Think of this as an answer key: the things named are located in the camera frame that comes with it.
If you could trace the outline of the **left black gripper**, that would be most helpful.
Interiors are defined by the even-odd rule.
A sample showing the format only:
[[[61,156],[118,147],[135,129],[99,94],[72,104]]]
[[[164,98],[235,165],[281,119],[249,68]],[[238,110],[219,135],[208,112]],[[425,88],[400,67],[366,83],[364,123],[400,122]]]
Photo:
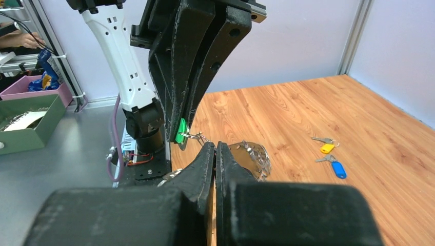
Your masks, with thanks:
[[[251,20],[266,17],[266,6],[256,1],[147,1],[139,25],[131,27],[130,45],[153,45],[150,68],[157,68],[153,78],[161,74],[165,82],[157,90],[165,93],[168,141],[175,141],[184,110],[192,125],[218,70],[250,32]]]

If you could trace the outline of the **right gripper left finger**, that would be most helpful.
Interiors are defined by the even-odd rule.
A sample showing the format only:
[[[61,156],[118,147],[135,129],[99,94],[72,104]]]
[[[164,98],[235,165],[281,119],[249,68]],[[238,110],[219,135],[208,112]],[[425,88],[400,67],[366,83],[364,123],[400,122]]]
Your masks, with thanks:
[[[208,142],[160,187],[57,190],[24,245],[211,245],[214,158]]]

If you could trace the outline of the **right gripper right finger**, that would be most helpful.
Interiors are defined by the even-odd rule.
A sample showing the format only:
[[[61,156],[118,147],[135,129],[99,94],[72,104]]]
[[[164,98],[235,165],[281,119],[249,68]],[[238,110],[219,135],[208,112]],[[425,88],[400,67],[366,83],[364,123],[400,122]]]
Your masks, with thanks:
[[[352,186],[260,182],[216,148],[217,245],[383,245],[370,206]]]

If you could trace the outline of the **green tag key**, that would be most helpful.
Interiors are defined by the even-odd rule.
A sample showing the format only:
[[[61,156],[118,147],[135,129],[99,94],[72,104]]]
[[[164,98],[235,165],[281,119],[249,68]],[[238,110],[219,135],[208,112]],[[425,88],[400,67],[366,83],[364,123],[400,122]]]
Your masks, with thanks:
[[[182,151],[186,149],[189,131],[190,130],[186,123],[186,120],[184,118],[181,118],[179,128],[175,137],[175,143],[178,144],[179,148]]]

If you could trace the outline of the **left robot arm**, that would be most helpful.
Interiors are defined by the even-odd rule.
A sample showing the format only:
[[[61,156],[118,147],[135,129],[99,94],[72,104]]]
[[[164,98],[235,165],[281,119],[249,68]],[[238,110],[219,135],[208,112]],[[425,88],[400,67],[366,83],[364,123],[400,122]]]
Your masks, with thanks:
[[[128,133],[145,153],[184,150],[197,108],[231,52],[266,19],[256,1],[147,1],[138,25],[124,1],[69,1],[115,78]]]

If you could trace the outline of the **person's hand in background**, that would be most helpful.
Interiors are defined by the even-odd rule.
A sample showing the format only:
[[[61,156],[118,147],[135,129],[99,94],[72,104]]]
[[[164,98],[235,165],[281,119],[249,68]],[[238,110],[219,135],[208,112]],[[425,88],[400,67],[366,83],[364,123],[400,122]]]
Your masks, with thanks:
[[[21,33],[18,35],[17,46],[23,46],[29,49],[43,49],[45,42],[36,32]]]

